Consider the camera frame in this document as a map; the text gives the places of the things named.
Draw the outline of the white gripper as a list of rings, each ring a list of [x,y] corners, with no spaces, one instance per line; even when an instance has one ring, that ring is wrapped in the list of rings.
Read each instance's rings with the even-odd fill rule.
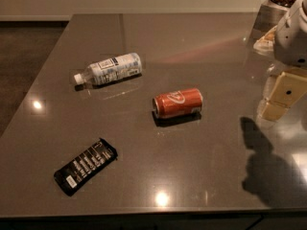
[[[296,0],[277,27],[260,37],[253,49],[260,53],[274,51],[274,57],[287,65],[307,66],[307,0]],[[306,93],[307,71],[269,76],[257,113],[265,120],[277,121]]]

